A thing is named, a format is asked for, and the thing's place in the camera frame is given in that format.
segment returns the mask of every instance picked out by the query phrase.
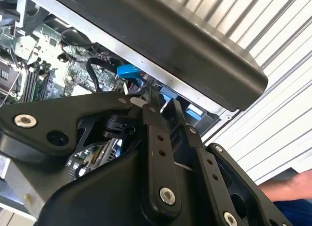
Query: white corrugated wall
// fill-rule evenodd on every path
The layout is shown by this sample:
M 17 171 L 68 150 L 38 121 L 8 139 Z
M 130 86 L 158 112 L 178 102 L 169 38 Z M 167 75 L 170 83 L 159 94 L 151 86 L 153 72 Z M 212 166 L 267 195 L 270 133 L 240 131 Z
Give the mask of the white corrugated wall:
M 257 184 L 312 168 L 312 0 L 178 1 L 249 50 L 269 77 L 264 95 L 207 144 L 224 146 Z

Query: silver screw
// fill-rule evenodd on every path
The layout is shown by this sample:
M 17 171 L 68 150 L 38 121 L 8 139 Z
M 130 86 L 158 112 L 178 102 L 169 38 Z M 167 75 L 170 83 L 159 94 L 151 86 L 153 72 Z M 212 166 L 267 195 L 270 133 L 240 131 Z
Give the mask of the silver screw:
M 32 128 L 37 125 L 37 120 L 31 115 L 17 115 L 14 118 L 14 123 L 22 128 Z
M 221 147 L 219 147 L 219 146 L 215 146 L 215 149 L 218 151 L 218 152 L 220 152 L 220 153 L 222 153 L 223 152 L 223 150 L 222 150 L 222 148 Z
M 173 205 L 176 202 L 176 196 L 169 188 L 162 188 L 159 195 L 161 200 L 168 205 Z
M 156 110 L 155 110 L 154 108 L 150 107 L 150 110 L 151 110 L 152 112 L 156 113 Z
M 193 128 L 193 127 L 190 127 L 190 131 L 193 132 L 194 134 L 197 133 L 197 131 L 196 131 L 195 128 Z
M 126 100 L 124 100 L 123 98 L 118 98 L 118 101 L 120 101 L 121 103 L 124 103 L 124 104 L 126 104 L 126 103 L 127 103 L 127 101 L 126 101 Z
M 237 221 L 229 212 L 224 212 L 223 217 L 229 226 L 237 226 Z

